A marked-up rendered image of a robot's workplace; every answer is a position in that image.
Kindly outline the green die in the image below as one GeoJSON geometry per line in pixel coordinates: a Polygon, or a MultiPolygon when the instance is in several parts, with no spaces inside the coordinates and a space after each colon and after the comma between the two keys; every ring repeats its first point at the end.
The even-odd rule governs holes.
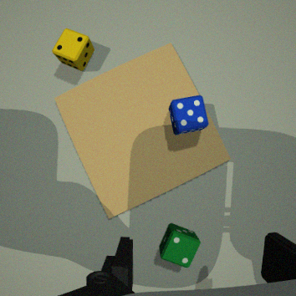
{"type": "Polygon", "coordinates": [[[159,246],[161,259],[189,268],[200,243],[195,232],[170,223],[159,246]]]}

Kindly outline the blue die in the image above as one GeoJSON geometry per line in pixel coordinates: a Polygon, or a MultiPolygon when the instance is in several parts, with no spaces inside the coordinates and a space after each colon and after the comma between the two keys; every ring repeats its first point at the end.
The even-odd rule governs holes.
{"type": "Polygon", "coordinates": [[[200,95],[172,100],[169,113],[175,135],[203,130],[209,125],[204,101],[200,95]]]}

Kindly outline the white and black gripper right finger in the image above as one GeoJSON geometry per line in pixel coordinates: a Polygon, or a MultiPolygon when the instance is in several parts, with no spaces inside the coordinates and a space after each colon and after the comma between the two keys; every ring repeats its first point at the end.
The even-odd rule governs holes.
{"type": "Polygon", "coordinates": [[[268,233],[261,274],[267,283],[296,279],[296,244],[277,232],[268,233]]]}

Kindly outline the yellow die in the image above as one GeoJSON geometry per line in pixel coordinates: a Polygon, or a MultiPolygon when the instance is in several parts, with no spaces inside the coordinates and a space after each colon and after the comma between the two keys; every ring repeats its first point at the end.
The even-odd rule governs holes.
{"type": "Polygon", "coordinates": [[[89,62],[94,47],[89,36],[66,28],[52,51],[62,64],[82,71],[89,62]]]}

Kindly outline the tan square mat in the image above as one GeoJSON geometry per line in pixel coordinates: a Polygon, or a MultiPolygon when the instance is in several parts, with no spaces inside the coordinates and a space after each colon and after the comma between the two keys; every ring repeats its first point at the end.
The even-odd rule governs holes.
{"type": "Polygon", "coordinates": [[[195,95],[169,43],[54,98],[108,218],[231,160],[206,107],[208,127],[173,133],[172,100],[195,95]]]}

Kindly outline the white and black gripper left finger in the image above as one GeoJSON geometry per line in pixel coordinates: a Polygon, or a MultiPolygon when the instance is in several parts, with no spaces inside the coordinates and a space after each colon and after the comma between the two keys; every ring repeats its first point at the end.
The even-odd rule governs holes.
{"type": "Polygon", "coordinates": [[[88,274],[86,284],[59,296],[123,296],[135,293],[132,291],[133,239],[121,237],[115,256],[106,257],[101,271],[88,274]]]}

